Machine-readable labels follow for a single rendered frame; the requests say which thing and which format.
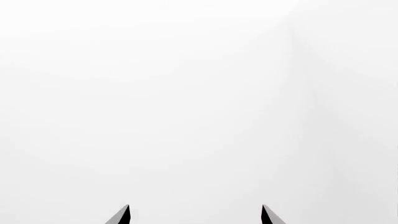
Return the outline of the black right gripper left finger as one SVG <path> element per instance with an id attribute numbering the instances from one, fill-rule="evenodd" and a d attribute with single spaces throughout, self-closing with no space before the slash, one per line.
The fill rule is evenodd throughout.
<path id="1" fill-rule="evenodd" d="M 130 224 L 131 213 L 129 205 L 125 205 L 114 216 L 112 216 L 105 224 Z"/>

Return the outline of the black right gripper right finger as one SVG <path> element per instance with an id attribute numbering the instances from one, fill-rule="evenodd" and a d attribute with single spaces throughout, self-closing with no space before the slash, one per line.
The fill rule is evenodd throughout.
<path id="1" fill-rule="evenodd" d="M 267 205 L 262 205 L 261 222 L 262 224 L 286 224 Z"/>

